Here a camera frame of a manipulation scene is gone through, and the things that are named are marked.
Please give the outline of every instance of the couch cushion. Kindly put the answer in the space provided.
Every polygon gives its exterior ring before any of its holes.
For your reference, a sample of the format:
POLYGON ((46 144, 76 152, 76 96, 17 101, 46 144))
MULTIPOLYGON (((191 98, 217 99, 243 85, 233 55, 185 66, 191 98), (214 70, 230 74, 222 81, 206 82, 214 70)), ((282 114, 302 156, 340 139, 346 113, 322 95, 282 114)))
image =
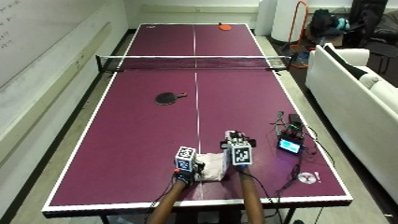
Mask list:
POLYGON ((347 69, 350 74, 359 79, 360 76, 363 76, 367 72, 362 69, 351 66, 346 60, 338 55, 338 53, 334 51, 334 47, 330 45, 324 45, 323 50, 331 55, 331 57, 335 59, 335 61, 347 69))
POLYGON ((374 83, 370 91, 388 108, 398 114, 398 89, 388 84, 384 80, 374 83))
POLYGON ((363 76, 359 77, 359 82, 363 86, 370 90, 374 83, 378 82, 380 78, 374 73, 366 73, 363 76))

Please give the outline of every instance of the ping pong table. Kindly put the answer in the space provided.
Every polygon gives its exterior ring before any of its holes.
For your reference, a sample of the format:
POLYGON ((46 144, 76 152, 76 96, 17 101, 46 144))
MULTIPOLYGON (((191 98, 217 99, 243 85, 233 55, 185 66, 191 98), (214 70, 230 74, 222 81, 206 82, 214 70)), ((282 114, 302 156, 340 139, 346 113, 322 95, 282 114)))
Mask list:
MULTIPOLYGON (((126 56, 263 56, 250 29, 233 24, 142 24, 126 56)), ((173 159, 181 146, 198 153, 221 153, 227 130, 257 141, 251 174, 263 208, 290 208, 285 223, 299 207, 347 206, 351 196, 327 154, 310 137, 301 177, 283 190, 298 157, 275 148, 277 112, 297 113, 294 102, 273 71, 265 69, 126 69, 111 77, 86 124, 65 169, 42 208, 45 217, 106 216, 143 213, 166 187, 173 159), (186 92, 171 105, 157 105, 162 92, 186 92)), ((185 190, 175 211, 243 209, 238 174, 233 169, 219 182, 198 182, 185 190)))

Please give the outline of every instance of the white cube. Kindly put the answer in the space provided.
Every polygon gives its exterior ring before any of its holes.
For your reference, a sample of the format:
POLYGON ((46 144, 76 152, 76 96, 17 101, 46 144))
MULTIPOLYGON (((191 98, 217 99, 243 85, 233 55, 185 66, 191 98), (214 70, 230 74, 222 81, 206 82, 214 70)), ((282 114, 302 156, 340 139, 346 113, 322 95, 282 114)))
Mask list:
POLYGON ((197 150, 191 147, 179 147, 175 155, 175 167, 191 172, 197 159, 197 150))

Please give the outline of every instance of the ping pong paddle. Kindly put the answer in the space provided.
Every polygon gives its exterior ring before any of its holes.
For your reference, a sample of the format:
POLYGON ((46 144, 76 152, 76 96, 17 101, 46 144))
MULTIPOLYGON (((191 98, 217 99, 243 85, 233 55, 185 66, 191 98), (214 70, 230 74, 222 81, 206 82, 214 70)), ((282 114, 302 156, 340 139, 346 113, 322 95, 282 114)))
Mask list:
POLYGON ((178 98, 186 97, 186 96, 187 96, 186 93, 174 94, 173 92, 163 92, 157 96, 154 102, 158 105, 171 105, 177 101, 178 98))
POLYGON ((219 30, 223 30, 223 31, 229 31, 233 29, 233 27, 230 25, 222 24, 221 22, 218 23, 218 28, 219 28, 219 30))

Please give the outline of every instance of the electronic device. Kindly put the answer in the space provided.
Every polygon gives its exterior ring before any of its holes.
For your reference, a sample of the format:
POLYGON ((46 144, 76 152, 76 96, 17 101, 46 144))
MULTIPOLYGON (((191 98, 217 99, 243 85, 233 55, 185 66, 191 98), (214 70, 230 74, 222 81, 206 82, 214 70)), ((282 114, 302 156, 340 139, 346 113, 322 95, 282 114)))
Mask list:
POLYGON ((219 142, 219 148, 223 149, 223 166, 226 167, 230 162, 233 165, 253 164, 253 147, 255 139, 246 137, 242 132, 226 131, 225 140, 219 142))
POLYGON ((290 137, 282 132, 277 140, 277 148, 297 155, 302 149, 303 138, 290 137))
POLYGON ((302 122, 297 114, 289 114, 289 123, 293 124, 297 128, 301 128, 302 122))

